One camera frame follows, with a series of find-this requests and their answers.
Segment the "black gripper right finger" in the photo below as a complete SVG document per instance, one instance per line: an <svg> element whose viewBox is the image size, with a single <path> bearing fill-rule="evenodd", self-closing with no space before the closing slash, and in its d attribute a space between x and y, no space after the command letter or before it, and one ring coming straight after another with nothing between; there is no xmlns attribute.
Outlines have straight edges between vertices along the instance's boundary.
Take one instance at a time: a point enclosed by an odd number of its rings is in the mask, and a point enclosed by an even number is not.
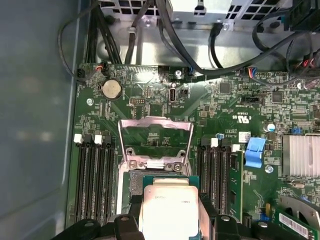
<svg viewBox="0 0 320 240"><path fill-rule="evenodd" d="M204 240L302 240L272 223L259 220L247 227L231 215L219 214L210 196L199 195L199 229Z"/></svg>

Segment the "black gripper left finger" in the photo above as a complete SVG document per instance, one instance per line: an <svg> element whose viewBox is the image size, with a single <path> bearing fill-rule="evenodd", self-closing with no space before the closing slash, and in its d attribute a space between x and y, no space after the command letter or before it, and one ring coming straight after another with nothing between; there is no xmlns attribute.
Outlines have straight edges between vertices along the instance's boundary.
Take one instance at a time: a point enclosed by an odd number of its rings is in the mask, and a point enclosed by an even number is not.
<svg viewBox="0 0 320 240"><path fill-rule="evenodd" d="M139 230L139 214L143 203L142 195L130 200L128 214L115 215L113 221L101 225L97 220L82 219L53 237L54 240L143 240Z"/></svg>

